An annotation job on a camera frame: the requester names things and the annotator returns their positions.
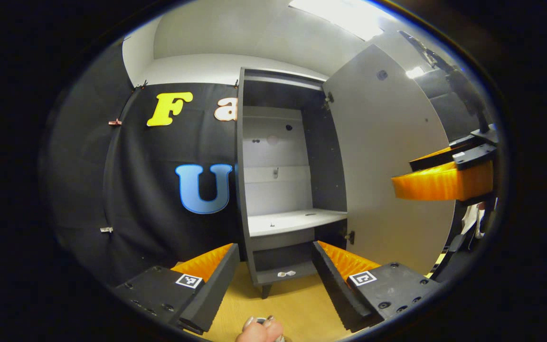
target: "open cabinet door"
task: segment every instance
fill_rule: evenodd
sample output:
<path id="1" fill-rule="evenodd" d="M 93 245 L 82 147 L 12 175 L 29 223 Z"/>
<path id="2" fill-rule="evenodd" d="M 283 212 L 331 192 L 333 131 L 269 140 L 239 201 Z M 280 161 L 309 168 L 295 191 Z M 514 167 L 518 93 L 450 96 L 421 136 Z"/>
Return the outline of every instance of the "open cabinet door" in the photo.
<path id="1" fill-rule="evenodd" d="M 434 107 L 390 56 L 371 45 L 323 85 L 332 94 L 345 187 L 347 250 L 378 264 L 401 262 L 425 275 L 449 235 L 454 201 L 397 199 L 391 177 L 449 146 Z"/>

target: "fingernail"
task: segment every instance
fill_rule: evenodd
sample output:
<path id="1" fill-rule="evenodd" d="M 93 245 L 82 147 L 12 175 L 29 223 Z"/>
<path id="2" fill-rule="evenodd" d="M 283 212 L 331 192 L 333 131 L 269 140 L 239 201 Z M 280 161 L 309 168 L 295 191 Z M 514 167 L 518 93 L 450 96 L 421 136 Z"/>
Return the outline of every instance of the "fingernail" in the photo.
<path id="1" fill-rule="evenodd" d="M 265 322 L 263 322 L 263 326 L 264 327 L 269 327 L 274 320 L 275 320 L 275 318 L 273 316 L 267 317 L 267 320 L 265 320 Z"/>
<path id="2" fill-rule="evenodd" d="M 246 329 L 246 327 L 252 323 L 252 321 L 255 320 L 255 317 L 254 316 L 250 316 L 250 318 L 246 321 L 246 323 L 244 324 L 243 328 L 242 328 L 242 331 L 244 331 Z"/>

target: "ceiling light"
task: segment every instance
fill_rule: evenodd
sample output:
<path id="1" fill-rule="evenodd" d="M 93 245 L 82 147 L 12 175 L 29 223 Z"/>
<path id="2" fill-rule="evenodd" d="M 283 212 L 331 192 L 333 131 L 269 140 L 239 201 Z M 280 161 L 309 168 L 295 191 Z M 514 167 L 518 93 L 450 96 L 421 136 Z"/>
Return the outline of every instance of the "ceiling light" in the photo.
<path id="1" fill-rule="evenodd" d="M 384 31 L 377 26 L 381 17 L 394 17 L 363 0 L 292 0 L 289 7 L 317 15 L 368 41 Z"/>
<path id="2" fill-rule="evenodd" d="M 425 72 L 419 66 L 406 72 L 406 75 L 408 76 L 408 78 L 415 78 L 415 77 L 421 76 L 423 74 L 425 74 Z"/>

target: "blue letter u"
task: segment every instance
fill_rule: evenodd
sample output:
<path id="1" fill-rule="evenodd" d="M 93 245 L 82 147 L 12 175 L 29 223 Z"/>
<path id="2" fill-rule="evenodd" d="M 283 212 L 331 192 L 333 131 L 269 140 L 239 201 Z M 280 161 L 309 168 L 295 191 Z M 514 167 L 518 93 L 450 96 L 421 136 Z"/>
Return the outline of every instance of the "blue letter u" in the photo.
<path id="1" fill-rule="evenodd" d="M 226 207 L 229 203 L 229 184 L 227 175 L 232 166 L 214 164 L 210 171 L 217 177 L 217 197 L 211 201 L 204 201 L 199 196 L 199 176 L 204 171 L 200 165 L 181 165 L 174 171 L 179 176 L 180 202 L 190 212 L 196 214 L 212 214 Z"/>

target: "wooden floor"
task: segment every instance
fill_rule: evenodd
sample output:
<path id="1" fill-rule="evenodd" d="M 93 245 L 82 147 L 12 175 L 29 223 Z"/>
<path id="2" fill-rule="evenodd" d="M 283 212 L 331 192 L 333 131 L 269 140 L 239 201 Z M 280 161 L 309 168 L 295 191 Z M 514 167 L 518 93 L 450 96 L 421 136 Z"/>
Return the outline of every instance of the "wooden floor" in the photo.
<path id="1" fill-rule="evenodd" d="M 250 316 L 276 317 L 293 342 L 336 341 L 353 335 L 345 330 L 319 275 L 276 283 L 267 299 L 250 281 L 246 262 L 237 266 L 210 331 L 202 338 L 233 342 Z"/>

